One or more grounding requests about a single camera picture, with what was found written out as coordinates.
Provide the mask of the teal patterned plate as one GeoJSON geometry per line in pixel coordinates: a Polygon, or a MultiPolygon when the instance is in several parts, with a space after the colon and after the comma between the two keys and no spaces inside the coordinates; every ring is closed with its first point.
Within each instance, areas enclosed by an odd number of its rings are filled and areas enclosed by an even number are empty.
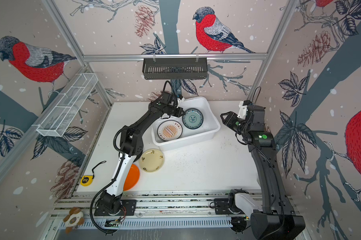
{"type": "Polygon", "coordinates": [[[187,109],[182,116],[182,123],[186,128],[196,130],[203,124],[203,114],[196,108],[187,109]]]}

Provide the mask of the cream yellow plate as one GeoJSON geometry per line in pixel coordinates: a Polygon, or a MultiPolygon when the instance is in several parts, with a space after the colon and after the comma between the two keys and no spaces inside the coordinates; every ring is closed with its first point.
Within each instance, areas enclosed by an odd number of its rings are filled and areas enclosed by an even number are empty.
{"type": "Polygon", "coordinates": [[[139,159],[139,167],[148,173],[159,170],[164,164],[165,158],[159,149],[145,151],[139,159]]]}

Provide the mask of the orange plate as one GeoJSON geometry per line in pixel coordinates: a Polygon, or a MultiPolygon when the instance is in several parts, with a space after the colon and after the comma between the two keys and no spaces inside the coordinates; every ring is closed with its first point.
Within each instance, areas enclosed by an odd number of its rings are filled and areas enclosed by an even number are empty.
{"type": "Polygon", "coordinates": [[[140,179],[140,170],[137,165],[132,164],[124,183],[124,191],[131,190],[140,179]]]}

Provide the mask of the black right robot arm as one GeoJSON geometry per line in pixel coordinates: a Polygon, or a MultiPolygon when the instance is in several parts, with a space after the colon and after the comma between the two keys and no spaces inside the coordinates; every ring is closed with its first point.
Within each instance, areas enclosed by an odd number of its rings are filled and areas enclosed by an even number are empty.
{"type": "Polygon", "coordinates": [[[231,191],[229,202],[234,212],[250,213],[250,227],[258,240],[294,240],[304,229],[305,222],[290,203],[280,176],[276,159],[276,143],[265,130],[264,108],[257,105],[241,107],[240,113],[220,115],[222,123],[242,137],[242,144],[255,163],[262,193],[262,203],[255,203],[249,193],[231,191]]]}

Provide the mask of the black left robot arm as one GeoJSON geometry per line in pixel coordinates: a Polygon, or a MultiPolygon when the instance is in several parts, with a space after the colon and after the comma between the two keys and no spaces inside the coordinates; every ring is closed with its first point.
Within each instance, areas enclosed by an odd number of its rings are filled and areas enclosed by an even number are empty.
{"type": "Polygon", "coordinates": [[[144,133],[163,115],[177,118],[185,115],[183,108],[179,107],[183,101],[183,96],[163,91],[156,100],[149,103],[147,112],[141,118],[115,134],[113,146],[119,153],[119,162],[111,182],[94,196],[98,200],[92,200],[91,208],[95,208],[96,216],[115,216],[122,210],[124,184],[133,162],[143,153],[144,133]]]}

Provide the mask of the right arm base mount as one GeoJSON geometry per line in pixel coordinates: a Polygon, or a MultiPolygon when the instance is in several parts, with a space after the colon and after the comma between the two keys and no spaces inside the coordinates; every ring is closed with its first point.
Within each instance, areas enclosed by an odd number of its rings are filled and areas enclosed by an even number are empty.
{"type": "Polygon", "coordinates": [[[244,212],[236,207],[232,197],[214,199],[213,209],[216,215],[244,215],[244,212]]]}

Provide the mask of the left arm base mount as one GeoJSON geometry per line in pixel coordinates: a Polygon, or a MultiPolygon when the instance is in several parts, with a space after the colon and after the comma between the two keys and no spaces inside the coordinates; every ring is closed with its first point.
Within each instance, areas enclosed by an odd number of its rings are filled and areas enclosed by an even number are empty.
{"type": "Polygon", "coordinates": [[[136,200],[116,200],[112,204],[98,200],[95,205],[95,216],[133,216],[136,209],[136,200]]]}

